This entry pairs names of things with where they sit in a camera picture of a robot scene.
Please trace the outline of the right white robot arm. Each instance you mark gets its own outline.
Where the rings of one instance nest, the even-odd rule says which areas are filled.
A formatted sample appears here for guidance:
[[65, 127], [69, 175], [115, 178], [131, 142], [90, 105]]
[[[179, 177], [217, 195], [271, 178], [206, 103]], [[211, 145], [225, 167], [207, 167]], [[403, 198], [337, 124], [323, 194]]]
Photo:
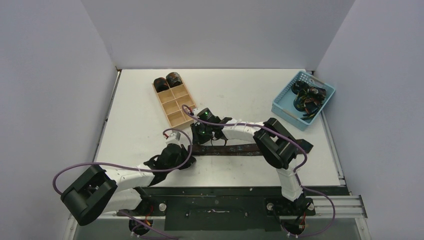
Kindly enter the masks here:
[[205, 126], [200, 134], [211, 137], [212, 140], [238, 140], [256, 144], [265, 161], [277, 171], [284, 197], [284, 211], [294, 215], [302, 209], [300, 197], [304, 188], [297, 170], [307, 162], [307, 152], [276, 118], [271, 117], [262, 122], [242, 121], [231, 117], [220, 119], [208, 108], [199, 111], [192, 110], [187, 105], [182, 106], [182, 111], [196, 124]]

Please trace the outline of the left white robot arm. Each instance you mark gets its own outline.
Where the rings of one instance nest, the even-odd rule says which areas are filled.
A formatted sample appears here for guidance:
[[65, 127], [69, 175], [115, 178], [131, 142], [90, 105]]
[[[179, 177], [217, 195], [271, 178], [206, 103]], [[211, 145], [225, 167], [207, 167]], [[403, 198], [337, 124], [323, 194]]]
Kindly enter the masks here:
[[104, 169], [96, 163], [88, 167], [65, 191], [60, 200], [81, 226], [96, 220], [101, 214], [131, 210], [144, 215], [149, 201], [137, 191], [164, 181], [173, 170], [191, 167], [196, 158], [184, 145], [168, 144], [161, 154], [136, 167], [120, 168], [110, 164]]

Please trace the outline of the blue plastic basket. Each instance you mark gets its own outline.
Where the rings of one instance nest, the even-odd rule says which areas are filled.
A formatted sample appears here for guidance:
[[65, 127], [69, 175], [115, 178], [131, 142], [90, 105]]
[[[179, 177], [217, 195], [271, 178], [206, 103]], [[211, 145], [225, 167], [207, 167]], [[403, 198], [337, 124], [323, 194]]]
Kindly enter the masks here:
[[[320, 108], [315, 117], [311, 119], [302, 120], [301, 118], [303, 117], [304, 112], [297, 111], [293, 105], [293, 101], [296, 95], [292, 92], [291, 87], [296, 81], [306, 82], [310, 86], [319, 87], [326, 90], [326, 98], [323, 103], [323, 106]], [[335, 92], [336, 89], [333, 86], [320, 81], [318, 78], [305, 71], [299, 71], [289, 81], [289, 83], [284, 87], [284, 89], [275, 97], [272, 102], [271, 111], [280, 118], [284, 119], [288, 123], [298, 128], [299, 130], [304, 131], [318, 117], [318, 115], [323, 110], [324, 106], [328, 103], [328, 101]]]

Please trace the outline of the wooden compartment tray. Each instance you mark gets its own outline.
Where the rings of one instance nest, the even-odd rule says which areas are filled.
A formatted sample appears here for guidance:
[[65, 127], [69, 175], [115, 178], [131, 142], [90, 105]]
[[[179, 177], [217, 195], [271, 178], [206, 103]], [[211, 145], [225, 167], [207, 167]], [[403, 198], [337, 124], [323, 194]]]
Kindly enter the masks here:
[[153, 91], [160, 102], [169, 126], [180, 130], [189, 128], [194, 120], [183, 112], [182, 105], [187, 105], [191, 109], [197, 108], [198, 105], [186, 85], [183, 83], [161, 92], [157, 92], [153, 85]]

